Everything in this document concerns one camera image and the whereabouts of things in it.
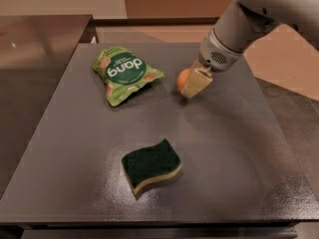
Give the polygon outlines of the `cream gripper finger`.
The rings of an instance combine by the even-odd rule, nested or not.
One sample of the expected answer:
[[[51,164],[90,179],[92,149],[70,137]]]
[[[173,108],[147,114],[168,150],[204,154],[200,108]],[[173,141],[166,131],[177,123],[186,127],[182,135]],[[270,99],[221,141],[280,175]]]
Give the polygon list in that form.
[[[191,74],[186,81],[182,91],[184,97],[191,99],[202,92],[212,82],[212,73],[206,68],[191,70]]]
[[[191,65],[191,69],[192,70],[195,70],[195,69],[197,69],[197,68],[200,68],[201,67],[201,62],[199,61],[199,60],[195,60],[193,63],[192,63],[192,65]]]

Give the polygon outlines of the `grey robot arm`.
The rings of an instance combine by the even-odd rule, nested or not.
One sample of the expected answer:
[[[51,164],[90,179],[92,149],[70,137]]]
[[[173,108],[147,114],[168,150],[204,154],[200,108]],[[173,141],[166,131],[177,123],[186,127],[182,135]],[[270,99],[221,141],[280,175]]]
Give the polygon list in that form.
[[[319,0],[235,0],[206,34],[185,83],[178,88],[191,99],[225,72],[256,40],[286,24],[319,48]]]

